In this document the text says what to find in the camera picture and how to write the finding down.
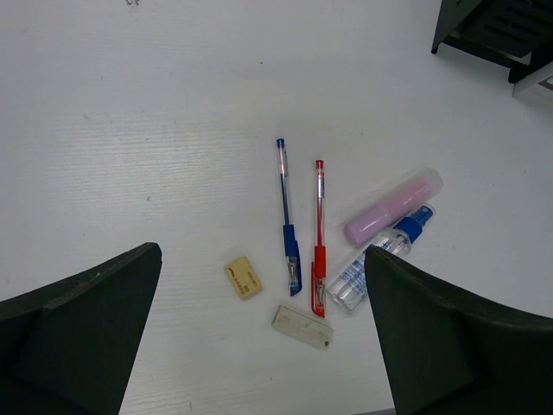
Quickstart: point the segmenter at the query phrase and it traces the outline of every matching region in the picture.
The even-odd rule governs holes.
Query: blue spray nozzle
[[[426,222],[428,222],[432,216],[434,216],[434,209],[428,205],[424,205],[409,216],[405,216],[401,219],[394,228],[407,233],[412,244],[421,236],[424,225],[426,225]]]

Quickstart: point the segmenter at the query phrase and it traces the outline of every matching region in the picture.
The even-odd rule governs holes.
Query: pink tube
[[[378,232],[442,190],[443,180],[433,169],[424,169],[407,182],[400,184],[344,226],[347,238],[356,246],[364,245]]]

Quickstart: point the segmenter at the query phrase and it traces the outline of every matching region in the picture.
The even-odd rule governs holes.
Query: clear plastic bottle
[[[399,258],[404,257],[434,214],[432,207],[424,205],[401,219],[394,227],[379,232],[370,245],[328,286],[327,293],[332,300],[347,312],[353,312],[368,297],[365,284],[366,250],[371,246],[379,246]]]

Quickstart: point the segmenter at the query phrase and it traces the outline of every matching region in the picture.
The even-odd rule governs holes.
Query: black object
[[[442,0],[433,54],[441,43],[509,67],[519,82],[553,61],[553,0]]]
[[[381,248],[366,286],[398,415],[553,413],[553,319],[479,297]]]
[[[144,244],[0,303],[0,413],[119,413],[162,267]]]

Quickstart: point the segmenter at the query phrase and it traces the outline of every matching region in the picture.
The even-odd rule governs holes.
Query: rectangular eraser
[[[285,335],[294,337],[300,342],[310,344],[314,348],[327,350],[332,340],[334,329],[326,324],[300,314],[296,311],[278,306],[273,318],[273,329]]]
[[[248,258],[238,258],[225,267],[228,279],[234,290],[243,300],[250,298],[261,290],[261,281],[253,271]]]

